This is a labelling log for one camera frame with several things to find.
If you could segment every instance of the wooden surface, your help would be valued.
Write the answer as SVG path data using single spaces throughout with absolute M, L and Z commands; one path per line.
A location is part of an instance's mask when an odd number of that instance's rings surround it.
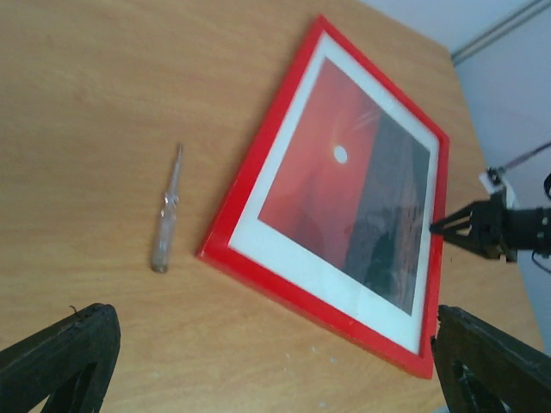
M 93 302 L 122 341 L 106 412 L 429 412 L 415 379 L 194 258 L 323 12 L 451 137 L 451 211 L 483 162 L 440 46 L 339 0 L 0 1 L 0 348 Z M 185 144 L 170 272 L 148 268 Z M 514 266 L 446 247 L 441 302 L 537 348 Z

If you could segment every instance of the white circle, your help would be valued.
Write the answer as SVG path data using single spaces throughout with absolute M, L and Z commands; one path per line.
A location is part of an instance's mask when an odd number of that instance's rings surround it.
M 348 152 L 341 145 L 335 146 L 333 155 L 335 155 L 335 159 L 339 163 L 346 163 L 348 161 Z

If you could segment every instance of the metal strip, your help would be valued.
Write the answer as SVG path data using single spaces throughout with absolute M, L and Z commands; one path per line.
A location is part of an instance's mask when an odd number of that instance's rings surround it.
M 486 30 L 480 36 L 469 41 L 465 46 L 452 52 L 451 60 L 454 66 L 457 66 L 465 59 L 470 58 L 474 54 L 490 46 L 493 42 L 501 39 L 515 28 L 522 26 L 533 17 L 542 13 L 543 10 L 549 6 L 551 6 L 551 0 L 535 0 L 526 4 L 498 24 Z

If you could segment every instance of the picture frame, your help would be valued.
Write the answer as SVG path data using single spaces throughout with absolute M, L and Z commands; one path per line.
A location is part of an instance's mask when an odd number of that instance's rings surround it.
M 197 256 L 433 374 L 449 139 L 320 15 Z

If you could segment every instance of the screwdriver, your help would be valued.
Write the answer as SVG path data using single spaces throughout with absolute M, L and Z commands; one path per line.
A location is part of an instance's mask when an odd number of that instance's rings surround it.
M 172 236 L 176 227 L 176 206 L 178 205 L 178 182 L 182 168 L 183 145 L 178 144 L 178 154 L 174 162 L 170 185 L 164 193 L 164 204 L 158 221 L 158 232 L 153 245 L 151 265 L 156 273 L 166 273 L 169 269 L 169 254 Z

